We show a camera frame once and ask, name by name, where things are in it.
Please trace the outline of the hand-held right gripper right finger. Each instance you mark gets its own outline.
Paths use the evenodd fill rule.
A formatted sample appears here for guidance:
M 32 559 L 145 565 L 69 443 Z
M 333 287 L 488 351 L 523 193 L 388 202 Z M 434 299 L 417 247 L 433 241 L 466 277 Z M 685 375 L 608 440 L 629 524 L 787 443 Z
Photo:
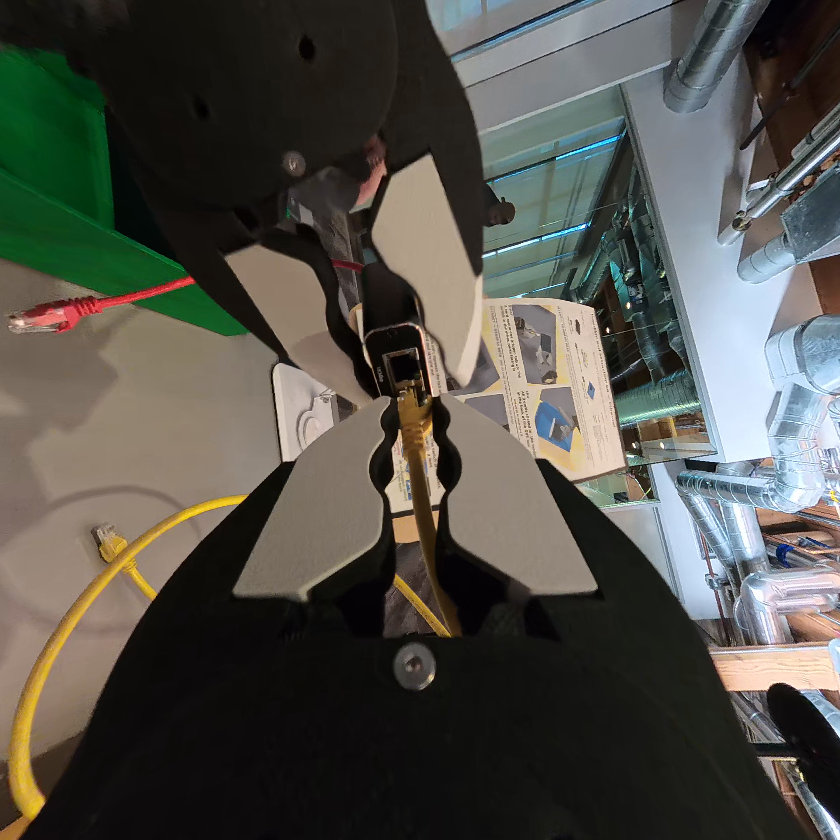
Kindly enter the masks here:
M 595 578 L 530 451 L 459 399 L 434 409 L 437 478 L 457 550 L 530 596 L 583 595 Z

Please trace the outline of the white document stand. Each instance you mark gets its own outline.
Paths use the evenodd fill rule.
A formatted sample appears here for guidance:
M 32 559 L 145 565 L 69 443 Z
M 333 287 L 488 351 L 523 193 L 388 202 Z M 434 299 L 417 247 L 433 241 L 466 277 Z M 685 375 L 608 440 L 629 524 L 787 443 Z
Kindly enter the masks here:
M 296 367 L 271 372 L 281 462 L 297 459 L 320 436 L 348 419 L 357 406 Z

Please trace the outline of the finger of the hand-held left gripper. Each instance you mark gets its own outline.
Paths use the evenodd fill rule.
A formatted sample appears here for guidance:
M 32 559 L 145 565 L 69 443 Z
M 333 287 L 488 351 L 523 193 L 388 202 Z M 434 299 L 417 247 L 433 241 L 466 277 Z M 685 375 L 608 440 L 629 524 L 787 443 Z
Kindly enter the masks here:
M 376 261 L 414 290 L 423 328 L 447 374 L 466 386 L 480 355 L 482 277 L 469 259 L 431 153 L 384 180 L 371 238 Z
M 340 286 L 316 231 L 274 227 L 225 256 L 227 267 L 288 360 L 357 406 L 375 399 L 358 337 L 340 306 Z

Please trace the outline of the black floor lamp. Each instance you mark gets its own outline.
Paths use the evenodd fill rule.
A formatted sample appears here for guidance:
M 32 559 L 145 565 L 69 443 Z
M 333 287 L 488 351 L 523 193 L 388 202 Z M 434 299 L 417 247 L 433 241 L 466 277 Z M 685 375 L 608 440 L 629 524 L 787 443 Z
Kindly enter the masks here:
M 838 710 L 815 691 L 773 685 L 766 711 L 741 700 L 757 755 L 773 762 L 820 838 L 839 838 Z

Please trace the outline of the green plastic bin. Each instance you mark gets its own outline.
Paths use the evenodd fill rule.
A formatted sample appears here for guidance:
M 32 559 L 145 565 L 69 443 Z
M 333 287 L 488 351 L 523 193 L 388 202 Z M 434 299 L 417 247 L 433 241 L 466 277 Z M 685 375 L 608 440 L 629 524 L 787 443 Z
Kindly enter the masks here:
M 180 280 L 99 89 L 62 56 L 2 47 L 1 257 L 107 297 Z

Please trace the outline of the printed instruction sheet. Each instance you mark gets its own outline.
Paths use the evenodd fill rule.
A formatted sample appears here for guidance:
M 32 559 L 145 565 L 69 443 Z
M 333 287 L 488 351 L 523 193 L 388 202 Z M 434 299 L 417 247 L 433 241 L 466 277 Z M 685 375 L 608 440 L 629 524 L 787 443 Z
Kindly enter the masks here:
M 476 367 L 459 386 L 427 340 L 434 396 L 449 395 L 544 459 L 599 508 L 627 503 L 627 458 L 593 308 L 486 299 Z

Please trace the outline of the person's left hand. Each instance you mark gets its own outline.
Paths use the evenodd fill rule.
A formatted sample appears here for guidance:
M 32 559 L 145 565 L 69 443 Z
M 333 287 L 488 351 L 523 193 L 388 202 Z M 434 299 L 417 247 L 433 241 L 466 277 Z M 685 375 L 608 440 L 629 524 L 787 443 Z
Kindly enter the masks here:
M 386 147 L 382 138 L 375 135 L 364 147 L 364 158 L 369 167 L 368 178 L 360 185 L 353 210 L 358 211 L 368 207 L 379 189 L 387 170 L 385 165 Z

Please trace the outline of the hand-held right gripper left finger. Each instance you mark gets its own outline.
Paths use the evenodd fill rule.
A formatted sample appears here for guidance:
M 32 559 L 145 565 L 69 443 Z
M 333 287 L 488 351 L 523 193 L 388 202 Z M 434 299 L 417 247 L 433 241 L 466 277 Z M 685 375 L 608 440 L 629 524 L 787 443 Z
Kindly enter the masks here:
M 396 401 L 380 396 L 305 448 L 234 585 L 233 595 L 306 602 L 387 535 Z

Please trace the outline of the metal ceiling pipe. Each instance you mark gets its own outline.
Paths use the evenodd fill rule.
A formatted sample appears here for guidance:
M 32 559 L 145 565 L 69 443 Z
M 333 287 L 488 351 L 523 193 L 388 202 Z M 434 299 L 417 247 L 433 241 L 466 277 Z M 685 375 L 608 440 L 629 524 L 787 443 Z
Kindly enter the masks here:
M 839 150 L 839 104 L 828 112 L 793 149 L 791 162 L 773 175 L 757 192 L 752 192 L 747 206 L 718 236 L 718 243 L 735 243 L 755 219 L 767 214 L 781 200 L 793 194 L 809 175 L 823 171 L 823 165 Z

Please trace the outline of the wooden support beam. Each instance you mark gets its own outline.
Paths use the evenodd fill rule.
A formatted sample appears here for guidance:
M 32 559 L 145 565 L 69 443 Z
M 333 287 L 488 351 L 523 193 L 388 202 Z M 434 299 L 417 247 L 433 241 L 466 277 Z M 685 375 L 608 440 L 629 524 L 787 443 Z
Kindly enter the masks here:
M 784 683 L 798 690 L 839 691 L 837 657 L 829 642 L 708 650 L 729 692 L 761 692 Z

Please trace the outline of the ribbed grey duct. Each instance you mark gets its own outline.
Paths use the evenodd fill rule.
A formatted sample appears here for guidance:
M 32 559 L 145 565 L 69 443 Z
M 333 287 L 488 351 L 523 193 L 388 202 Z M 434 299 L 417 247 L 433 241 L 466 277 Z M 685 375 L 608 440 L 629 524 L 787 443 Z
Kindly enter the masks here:
M 620 428 L 693 414 L 701 409 L 694 377 L 687 370 L 616 395 L 615 406 Z

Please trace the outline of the silver ventilation duct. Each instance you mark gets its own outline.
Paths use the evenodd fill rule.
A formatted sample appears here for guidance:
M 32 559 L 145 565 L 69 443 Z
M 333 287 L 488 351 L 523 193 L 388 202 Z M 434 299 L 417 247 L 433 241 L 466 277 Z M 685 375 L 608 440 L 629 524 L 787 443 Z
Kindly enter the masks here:
M 828 489 L 819 436 L 838 398 L 838 316 L 823 315 L 771 336 L 765 357 L 779 392 L 768 439 L 773 464 L 757 474 L 748 461 L 715 472 L 685 470 L 675 486 L 690 516 L 723 564 L 734 614 L 752 644 L 787 644 L 787 617 L 838 606 L 838 563 L 773 570 L 756 510 L 798 514 Z
M 664 104 L 677 114 L 706 107 L 769 1 L 709 1 L 689 44 L 670 71 Z

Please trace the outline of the rectangular metal duct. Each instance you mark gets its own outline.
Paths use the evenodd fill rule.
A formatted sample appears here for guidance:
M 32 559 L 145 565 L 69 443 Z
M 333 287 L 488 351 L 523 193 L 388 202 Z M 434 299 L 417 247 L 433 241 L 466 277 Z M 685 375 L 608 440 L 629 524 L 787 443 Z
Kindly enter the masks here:
M 839 254 L 839 168 L 832 168 L 780 217 L 783 232 L 738 264 L 738 277 L 758 285 L 793 266 Z

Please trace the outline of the black ethernet switch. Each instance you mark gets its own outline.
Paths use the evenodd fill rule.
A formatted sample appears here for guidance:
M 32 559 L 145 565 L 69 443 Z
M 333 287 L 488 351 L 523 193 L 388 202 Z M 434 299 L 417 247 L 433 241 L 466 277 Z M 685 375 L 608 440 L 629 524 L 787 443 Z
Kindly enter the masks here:
M 381 261 L 363 267 L 360 294 L 362 343 L 380 393 L 397 398 L 412 392 L 425 406 L 432 389 L 417 295 Z

